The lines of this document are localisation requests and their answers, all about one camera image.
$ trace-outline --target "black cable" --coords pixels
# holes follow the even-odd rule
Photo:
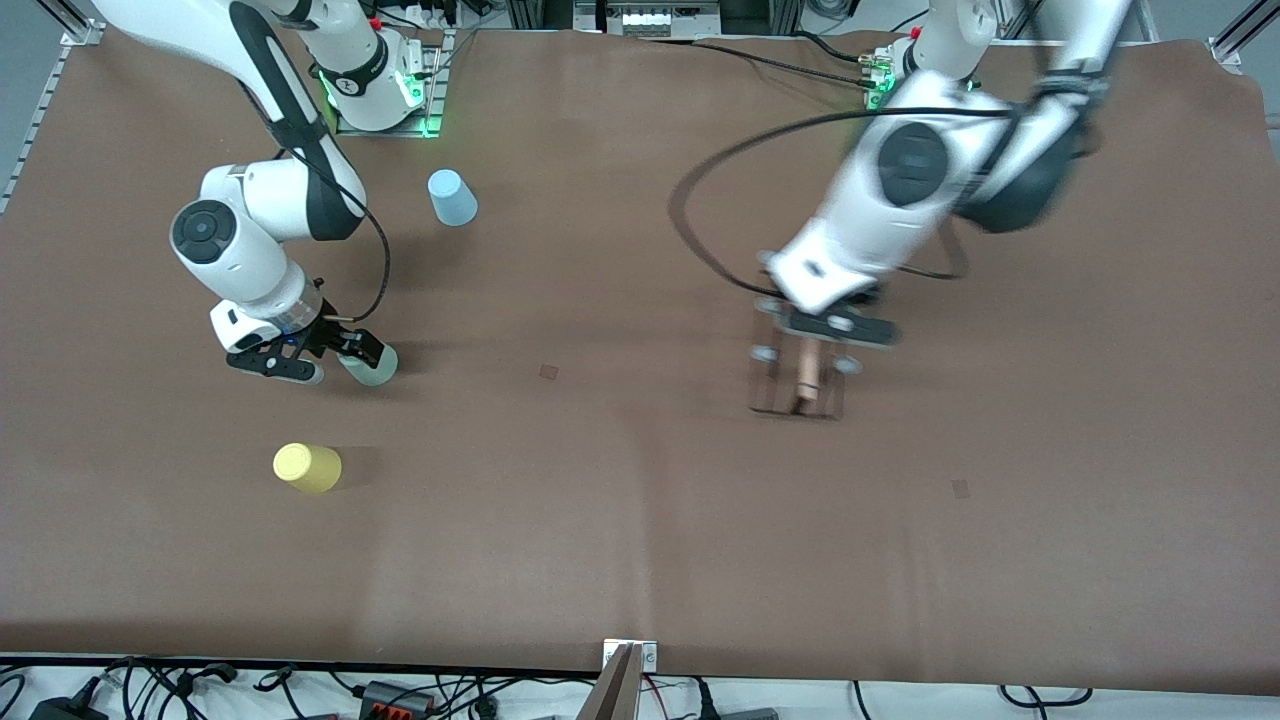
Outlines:
[[[293,671],[296,669],[297,667],[291,664],[278,670],[273,670],[259,678],[259,680],[253,683],[253,689],[260,693],[269,693],[280,688],[284,692],[284,700],[289,703],[289,710],[293,711],[293,716],[298,720],[307,720],[307,716],[303,715],[302,710],[298,707],[298,702],[293,698],[293,691],[289,689],[289,678],[293,676]]]
[[[716,710],[716,700],[712,697],[712,689],[707,685],[707,680],[695,675],[694,682],[698,683],[698,697],[703,703],[701,711],[698,714],[698,720],[721,720],[719,712]]]
[[[845,83],[856,85],[858,87],[864,87],[864,88],[874,88],[876,87],[874,82],[872,82],[869,79],[865,79],[865,78],[852,78],[852,77],[847,77],[847,76],[837,76],[835,73],[824,73],[822,70],[815,70],[813,68],[804,68],[804,67],[800,67],[800,65],[792,65],[790,63],[783,63],[781,60],[774,60],[772,58],[763,58],[760,55],[753,55],[750,53],[744,53],[741,50],[735,50],[732,47],[724,47],[722,45],[699,45],[698,42],[694,42],[692,46],[694,47],[704,47],[707,50],[716,50],[717,53],[727,53],[727,54],[733,55],[736,58],[744,58],[744,59],[750,60],[753,63],[763,63],[765,65],[773,65],[774,68],[781,68],[783,70],[788,70],[788,72],[792,72],[792,73],[800,73],[800,74],[805,74],[805,76],[813,76],[813,77],[817,77],[817,78],[831,79],[831,81],[836,81],[836,82],[845,82]]]
[[[936,270],[916,268],[915,265],[899,265],[897,269],[911,275],[929,278],[931,281],[959,281],[969,277],[969,256],[965,254],[964,246],[960,245],[960,238],[956,237],[956,231],[952,225],[954,222],[952,217],[947,215],[938,225],[938,240],[951,263],[950,270],[938,273]]]
[[[333,682],[335,682],[339,685],[342,685],[342,689],[347,691],[351,694],[356,694],[356,687],[355,685],[348,685],[347,683],[343,683],[342,678],[339,678],[338,674],[334,673],[333,670],[329,670],[329,676],[333,678]]]
[[[298,701],[293,700],[293,691],[289,689],[289,683],[280,683],[280,689],[284,691],[284,700],[289,702],[289,708],[293,710],[293,715],[296,715],[298,720],[307,720],[307,716],[303,715],[302,710],[298,707]]]
[[[18,683],[18,687],[14,688],[13,694],[9,697],[9,702],[4,703],[4,707],[0,708],[0,719],[3,719],[5,715],[9,714],[10,710],[13,710],[13,703],[18,702],[18,696],[22,694],[22,691],[27,689],[26,675],[9,675],[4,680],[0,680],[0,688],[8,685],[9,683]]]
[[[814,35],[806,29],[797,29],[792,35],[795,35],[796,37],[804,37],[806,40],[813,41],[813,44],[817,45],[819,50],[831,55],[832,58],[836,58],[837,60],[845,60],[846,63],[859,63],[858,55],[850,55],[849,53],[841,53],[840,50],[836,50],[835,47],[828,45],[827,41],[823,40],[822,36],[819,35]]]
[[[138,720],[146,720],[147,707],[151,706],[151,700],[155,697],[156,691],[160,689],[160,679],[155,673],[151,674],[151,680],[155,683],[151,685],[151,691],[147,692],[147,697],[142,701],[142,707],[138,708]]]
[[[266,111],[262,110],[262,106],[257,104],[257,99],[253,97],[253,92],[243,82],[241,82],[239,86],[241,86],[241,91],[244,92],[244,97],[248,99],[250,105],[253,106],[253,111],[257,113],[259,119],[262,120],[264,126],[266,126],[268,128],[270,128],[271,127],[271,120],[270,120],[270,118],[266,117]],[[347,190],[346,187],[343,187],[342,183],[339,183],[335,177],[333,177],[329,173],[325,173],[319,167],[316,167],[315,163],[312,163],[311,160],[307,160],[306,158],[303,158],[302,155],[300,155],[296,151],[297,149],[294,149],[294,147],[285,147],[283,150],[288,150],[293,155],[294,159],[297,159],[300,163],[302,163],[303,165],[306,165],[307,168],[310,168],[311,172],[314,172],[316,176],[319,176],[320,179],[323,179],[325,183],[329,184],[329,187],[333,187],[334,190],[337,190],[342,195],[346,195],[347,199],[351,200],[356,205],[356,208],[358,208],[360,211],[365,214],[366,218],[369,218],[369,222],[374,225],[374,231],[378,232],[378,240],[381,241],[381,243],[383,243],[383,282],[381,282],[381,284],[378,288],[378,295],[374,297],[372,304],[369,305],[369,309],[365,310],[364,313],[361,313],[358,315],[349,316],[349,318],[338,318],[338,319],[348,322],[348,323],[358,323],[361,320],[365,320],[370,315],[372,315],[375,310],[378,310],[379,305],[383,304],[383,297],[387,296],[387,286],[390,283],[390,279],[392,279],[392,245],[387,240],[387,232],[383,231],[383,224],[378,222],[378,218],[374,217],[374,213],[367,206],[365,206],[365,204],[361,202],[360,199],[356,197],[355,193],[352,193],[349,190]]]
[[[164,702],[160,703],[160,712],[156,714],[156,720],[164,720],[164,714],[165,714],[166,710],[169,710],[169,701],[173,700],[173,698],[175,698],[175,697],[178,697],[178,696],[175,696],[173,693],[169,693],[168,696],[165,696]]]
[[[1068,700],[1043,700],[1039,693],[1036,692],[1036,688],[1030,685],[1021,685],[1021,688],[1027,691],[1028,696],[1030,696],[1030,702],[1018,700],[1009,694],[1009,685],[1000,685],[997,689],[1000,691],[1000,697],[1005,698],[1005,702],[1021,707],[1023,710],[1034,710],[1039,714],[1041,720],[1048,720],[1047,708],[1050,707],[1076,707],[1089,702],[1089,698],[1093,697],[1093,688],[1084,688],[1084,692],[1082,692],[1079,697]]]
[[[890,32],[897,32],[897,31],[902,29],[902,26],[911,24],[915,20],[918,20],[918,19],[923,18],[924,15],[927,15],[928,13],[929,13],[928,10],[920,10],[919,13],[916,13],[916,14],[911,15],[910,18],[906,18],[905,20],[902,20],[902,22],[897,23],[896,26],[893,26],[893,29],[891,29]]]
[[[867,703],[863,701],[863,684],[859,680],[854,680],[852,689],[854,697],[858,698],[858,711],[863,714],[863,720],[872,720],[872,714],[867,711]]]
[[[854,120],[858,118],[874,118],[879,115],[959,115],[959,117],[972,117],[972,118],[1004,118],[1009,117],[1009,110],[965,110],[955,108],[883,108],[881,110],[844,110],[840,113],[829,113],[826,115],[815,115],[813,118],[806,118],[803,120],[796,120],[794,123],[787,123],[785,126],[778,126],[772,129],[753,135],[746,140],[739,141],[719,152],[716,152],[710,158],[707,158],[701,163],[689,170],[685,177],[680,178],[676,183],[676,188],[672,190],[671,197],[667,200],[667,217],[671,219],[671,224],[676,228],[680,238],[685,242],[685,246],[708,268],[712,269],[721,279],[728,282],[732,286],[740,287],[742,290],[765,295],[769,297],[778,297],[785,300],[781,292],[756,284],[751,284],[744,279],[740,279],[732,272],[728,270],[719,260],[716,259],[707,246],[698,238],[694,232],[692,224],[689,222],[689,199],[692,196],[694,190],[698,187],[707,176],[710,174],[722,163],[740,155],[758,145],[763,145],[771,140],[790,135],[801,129],[808,129],[812,127],[837,123],[842,120]]]
[[[169,701],[173,700],[173,698],[178,698],[178,701],[182,702],[183,707],[187,708],[187,717],[188,719],[189,717],[200,717],[200,720],[209,720],[209,717],[204,712],[201,712],[198,707],[196,707],[195,705],[192,705],[191,700],[188,700],[188,696],[191,694],[189,685],[188,685],[187,691],[183,691],[177,684],[174,684],[174,680],[169,679],[169,673],[168,671],[161,673],[161,671],[159,671],[159,670],[156,670],[154,667],[150,667],[146,662],[138,662],[138,664],[142,667],[146,667],[151,673],[151,675],[156,679],[156,687],[157,688],[163,687],[169,693],[165,697],[165,701],[163,703],[160,703],[160,715],[157,716],[157,720],[160,720],[160,719],[164,717],[164,708],[165,708],[166,705],[169,705]],[[179,674],[178,675],[178,682],[180,683],[182,680],[183,680],[183,675]],[[146,712],[146,708],[147,708],[147,703],[143,702],[142,703],[142,711]]]

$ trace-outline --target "brown table surface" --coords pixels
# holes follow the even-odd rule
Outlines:
[[[980,74],[1019,97],[1033,63]],[[343,141],[401,374],[302,387],[224,366],[166,247],[207,168],[274,150],[234,83],[115,32],[72,54],[0,224],[3,650],[590,669],[621,635],[676,674],[1280,692],[1280,170],[1249,81],[1125,51],[1047,220],[961,228],[966,282],[895,278],[904,340],[858,354],[838,424],[748,411],[751,297],[664,210],[856,91],[572,32],[481,33],[454,81],[439,140]],[[753,273],[850,132],[708,181],[714,251]],[[442,167],[467,227],[431,214]],[[342,310],[376,287],[367,225],[291,252]],[[274,479],[291,441],[337,446],[340,489]]]

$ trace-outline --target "wire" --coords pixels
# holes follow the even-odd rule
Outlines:
[[[378,5],[376,0],[374,0],[372,3],[365,3],[365,0],[360,0],[360,6],[364,8],[365,10],[372,10],[374,14],[381,15],[381,17],[389,19],[389,20],[396,20],[398,23],[404,23],[404,24],[407,24],[407,26],[410,26],[410,27],[412,27],[415,29],[428,29],[428,28],[425,28],[425,27],[415,23],[413,20],[411,20],[408,18],[402,18],[399,15],[393,15],[393,14],[388,13],[385,9],[383,9],[381,6]]]
[[[847,77],[847,76],[837,76],[835,73],[824,73],[822,70],[815,70],[813,68],[803,68],[800,65],[792,65],[790,63],[783,63],[781,60],[774,60],[772,58],[763,58],[760,55],[753,55],[750,53],[744,53],[741,50],[735,50],[732,47],[724,47],[722,45],[699,45],[698,42],[694,42],[692,45],[694,45],[694,47],[705,47],[707,50],[714,50],[717,53],[726,53],[728,55],[735,55],[737,58],[744,58],[746,60],[751,60],[753,63],[762,63],[762,64],[765,64],[765,65],[773,65],[774,68],[781,68],[783,70],[788,70],[788,72],[792,72],[792,73],[800,73],[800,74],[813,76],[813,77],[818,77],[818,78],[823,78],[823,79],[831,79],[831,81],[844,82],[844,83],[849,83],[849,85],[856,85],[858,87],[864,87],[864,88],[873,88],[873,87],[876,87],[876,83],[873,83],[869,79],[852,78],[852,77]]]
[[[1023,710],[1034,710],[1039,714],[1041,720],[1048,720],[1047,708],[1050,707],[1076,707],[1089,702],[1089,698],[1093,697],[1093,688],[1084,688],[1080,697],[1068,700],[1043,700],[1039,693],[1036,692],[1036,688],[1030,685],[1021,685],[1021,688],[1027,691],[1028,696],[1030,696],[1030,702],[1018,700],[1009,694],[1009,685],[1000,685],[997,689],[1000,691],[1000,697],[1005,698],[1005,702],[1021,707]]]
[[[658,708],[662,710],[662,719],[671,720],[671,714],[667,712],[667,703],[662,701],[662,693],[658,692],[658,685],[654,684],[653,678],[645,675],[644,682],[649,683],[649,687],[653,688],[653,698],[658,701]]]
[[[959,281],[969,277],[969,256],[965,255],[964,247],[960,245],[960,238],[956,237],[954,222],[955,219],[947,215],[938,225],[938,240],[942,242],[942,249],[947,252],[947,259],[951,263],[950,270],[938,273],[916,268],[915,265],[900,265],[897,269],[911,275],[929,278],[931,281]]]
[[[860,63],[860,60],[858,59],[858,55],[850,55],[849,53],[841,53],[840,50],[836,50],[835,47],[832,47],[831,45],[828,45],[827,41],[823,40],[820,36],[818,36],[815,33],[812,33],[812,32],[809,32],[806,29],[797,29],[792,35],[795,35],[796,37],[804,37],[804,38],[812,40],[814,42],[814,45],[817,45],[823,53],[831,55],[832,58],[836,58],[837,60],[845,60],[846,63]]]
[[[801,129],[808,129],[812,127],[837,123],[844,120],[854,120],[858,118],[873,118],[879,115],[957,115],[957,117],[972,117],[972,118],[1004,118],[1009,117],[1009,110],[965,110],[954,108],[883,108],[881,110],[845,110],[841,113],[829,113],[826,115],[815,115],[813,118],[806,118],[803,120],[796,120],[794,123],[787,123],[785,126],[778,126],[772,129],[753,135],[746,140],[739,141],[719,152],[716,152],[710,158],[703,160],[694,169],[689,170],[685,177],[680,178],[676,183],[676,188],[672,190],[671,197],[667,200],[667,217],[671,219],[671,224],[676,228],[680,238],[685,242],[685,246],[703,261],[708,268],[712,269],[721,279],[728,282],[732,286],[740,287],[742,290],[754,292],[756,295],[765,295],[769,297],[777,297],[785,300],[781,292],[756,284],[751,284],[744,279],[740,279],[728,268],[721,264],[714,255],[707,250],[707,246],[698,238],[694,232],[694,227],[689,220],[689,199],[692,196],[694,190],[698,184],[707,178],[717,167],[723,164],[730,158],[740,155],[758,145],[763,145],[771,140],[790,135]]]
[[[351,694],[356,694],[356,687],[355,685],[348,685],[347,683],[343,683],[342,678],[339,678],[338,674],[334,673],[333,670],[329,670],[329,676],[333,678],[333,682],[335,682],[339,685],[342,685],[342,689],[347,691]]]
[[[858,711],[863,714],[863,720],[872,720],[872,714],[867,711],[867,703],[863,701],[863,684],[859,680],[850,683],[849,689],[852,691],[852,696],[858,700]]]
[[[289,710],[293,711],[293,716],[298,720],[307,720],[307,716],[302,714],[302,708],[298,707],[298,702],[293,698],[293,691],[289,689],[289,678],[293,676],[293,671],[296,669],[297,667],[294,665],[285,665],[284,667],[273,670],[259,678],[259,680],[253,683],[253,689],[260,693],[269,693],[275,688],[280,688],[280,691],[284,692],[284,700],[289,703]],[[164,720],[163,715],[164,712],[161,706],[161,717],[156,720]]]
[[[897,32],[897,31],[902,29],[904,26],[914,23],[915,20],[923,18],[928,13],[929,13],[928,10],[920,10],[919,13],[916,13],[916,14],[911,15],[910,18],[906,18],[905,20],[902,20],[902,22],[897,23],[896,26],[893,26],[893,29],[891,29],[890,32]]]
[[[252,105],[253,110],[257,113],[259,119],[262,120],[264,126],[266,126],[268,128],[270,128],[271,127],[271,120],[266,117],[266,111],[262,110],[262,106],[257,104],[257,99],[253,97],[253,92],[250,91],[248,86],[244,85],[243,82],[239,82],[239,86],[241,86],[241,91],[244,92],[244,97],[248,99],[250,105]],[[392,279],[392,245],[387,240],[387,232],[383,231],[383,224],[378,222],[378,218],[374,217],[374,213],[364,202],[361,202],[360,199],[356,197],[356,195],[353,192],[351,192],[349,190],[347,190],[346,187],[343,187],[342,183],[339,183],[338,179],[335,177],[333,177],[332,173],[325,173],[319,167],[316,167],[315,163],[312,163],[311,160],[307,160],[306,158],[303,158],[302,155],[300,155],[297,152],[296,147],[288,147],[285,150],[288,150],[289,154],[292,154],[293,158],[297,159],[300,163],[302,163],[303,165],[306,165],[307,168],[310,168],[311,172],[314,172],[316,176],[319,176],[320,179],[323,179],[329,187],[333,187],[334,190],[337,190],[342,195],[346,195],[347,200],[351,200],[356,205],[356,208],[358,208],[360,211],[364,213],[365,217],[369,218],[369,222],[374,225],[374,231],[378,233],[378,240],[383,243],[383,281],[381,281],[381,284],[378,287],[378,295],[374,297],[374,301],[369,305],[369,309],[365,310],[364,313],[361,313],[358,315],[353,315],[351,318],[346,318],[346,316],[332,318],[334,320],[347,322],[347,323],[358,323],[361,320],[365,320],[370,315],[372,315],[375,310],[378,310],[379,305],[383,304],[383,297],[387,296],[387,286],[390,283],[390,279]]]
[[[138,711],[138,720],[145,720],[146,719],[147,707],[151,706],[151,698],[154,698],[155,694],[156,694],[156,691],[160,689],[160,678],[156,675],[156,673],[154,670],[151,673],[151,679],[155,682],[155,684],[151,685],[151,691],[147,693],[146,700],[142,701],[142,707]]]
[[[8,685],[9,683],[18,683],[18,687],[14,688],[13,694],[9,696],[9,702],[4,703],[4,707],[0,708],[0,719],[9,715],[9,711],[13,710],[13,703],[18,702],[18,696],[22,694],[22,691],[27,689],[26,675],[9,675],[4,680],[0,680],[0,688]]]
[[[716,710],[716,700],[712,698],[712,689],[707,685],[707,680],[694,675],[694,682],[698,683],[698,696],[701,700],[703,708],[698,714],[699,720],[721,720],[719,712]]]
[[[468,32],[466,37],[463,37],[462,40],[460,40],[453,46],[453,53],[449,53],[449,58],[447,60],[444,60],[444,64],[440,65],[440,68],[438,70],[435,70],[435,74],[440,74],[444,70],[449,69],[449,65],[453,64],[453,59],[457,58],[458,53],[462,53],[462,49],[466,47],[467,44],[471,42],[475,38],[476,33],[480,32],[480,28],[483,28],[484,26],[492,23],[493,20],[495,20],[500,15],[502,15],[502,13],[489,13],[489,15],[486,18],[484,18],[484,19],[481,19],[480,15],[476,15],[476,24],[471,26],[471,32]]]
[[[302,710],[298,707],[298,701],[293,700],[293,691],[289,689],[289,683],[280,682],[280,689],[284,691],[284,700],[289,702],[289,710],[293,711],[293,715],[296,715],[298,720],[307,720],[307,716],[303,715]]]

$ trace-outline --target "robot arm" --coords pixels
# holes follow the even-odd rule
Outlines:
[[[951,213],[988,232],[1020,229],[1041,217],[1066,177],[1085,118],[1107,90],[1108,60],[1130,4],[1089,3],[1088,27],[1057,53],[1037,99],[1020,113],[964,91],[956,76],[937,70],[916,70],[897,87],[887,108],[1005,114],[872,122],[814,217],[765,263],[796,307],[820,314],[876,284]]]
[[[348,4],[355,0],[320,8]],[[241,0],[99,0],[99,8],[141,42],[236,77],[276,143],[296,156],[214,168],[170,228],[178,259],[223,299],[210,319],[228,364],[317,383],[323,370],[300,355],[328,348],[361,382],[389,379],[394,352],[365,331],[338,325],[317,283],[280,246],[349,237],[364,219],[365,190],[262,13]]]

